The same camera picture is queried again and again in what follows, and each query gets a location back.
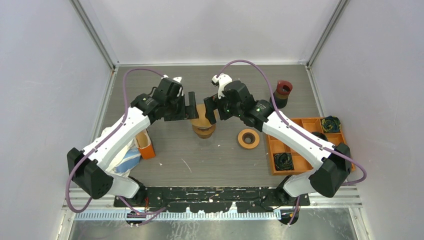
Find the brown paper coffee filter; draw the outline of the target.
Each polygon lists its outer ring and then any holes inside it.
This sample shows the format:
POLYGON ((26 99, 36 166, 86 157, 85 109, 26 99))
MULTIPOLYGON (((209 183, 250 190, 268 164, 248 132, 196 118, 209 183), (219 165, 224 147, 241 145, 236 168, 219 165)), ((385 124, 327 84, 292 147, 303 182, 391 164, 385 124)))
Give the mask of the brown paper coffee filter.
POLYGON ((198 113, 198 118, 190 120, 190 123, 200 129, 208 129, 212 127, 210 121, 206 118, 206 107, 203 103, 196 105, 196 110, 198 113))

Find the red black carafe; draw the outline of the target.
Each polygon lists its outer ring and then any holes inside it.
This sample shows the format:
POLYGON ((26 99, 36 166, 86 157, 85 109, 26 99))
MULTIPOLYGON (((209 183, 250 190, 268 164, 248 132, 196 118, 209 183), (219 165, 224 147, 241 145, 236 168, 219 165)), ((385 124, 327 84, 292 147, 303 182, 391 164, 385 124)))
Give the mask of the red black carafe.
POLYGON ((293 89, 291 82, 286 80, 279 80, 272 96, 275 101, 275 105, 278 109, 284 108, 288 103, 288 97, 293 89))

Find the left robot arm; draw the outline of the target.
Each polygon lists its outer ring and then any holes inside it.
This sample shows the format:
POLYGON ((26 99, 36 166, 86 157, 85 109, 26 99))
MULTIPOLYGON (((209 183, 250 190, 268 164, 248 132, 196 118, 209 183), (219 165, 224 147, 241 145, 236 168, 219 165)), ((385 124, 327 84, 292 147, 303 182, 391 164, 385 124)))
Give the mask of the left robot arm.
POLYGON ((91 198, 107 194, 125 197, 133 206, 141 206, 146 193, 137 181, 108 171, 117 154, 155 121, 179 121, 198 118, 193 91, 185 92, 181 77, 163 77, 151 95, 142 93, 127 106, 109 134, 67 153, 72 181, 91 198))

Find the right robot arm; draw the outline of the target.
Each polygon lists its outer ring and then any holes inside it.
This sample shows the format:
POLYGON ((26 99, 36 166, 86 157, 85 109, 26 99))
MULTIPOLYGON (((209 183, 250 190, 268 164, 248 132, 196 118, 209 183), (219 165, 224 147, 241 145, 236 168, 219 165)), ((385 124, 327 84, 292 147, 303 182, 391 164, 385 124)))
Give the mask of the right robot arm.
POLYGON ((210 124, 217 122, 215 111, 224 121, 237 117, 249 127, 276 138, 301 155, 312 170, 291 175, 282 182, 277 198, 283 205, 291 205, 298 196, 317 192, 332 198, 352 171, 352 164, 343 156, 349 147, 320 139, 288 119, 264 99, 255 100, 247 86, 239 80, 213 77, 217 94, 204 99, 205 117, 210 124))

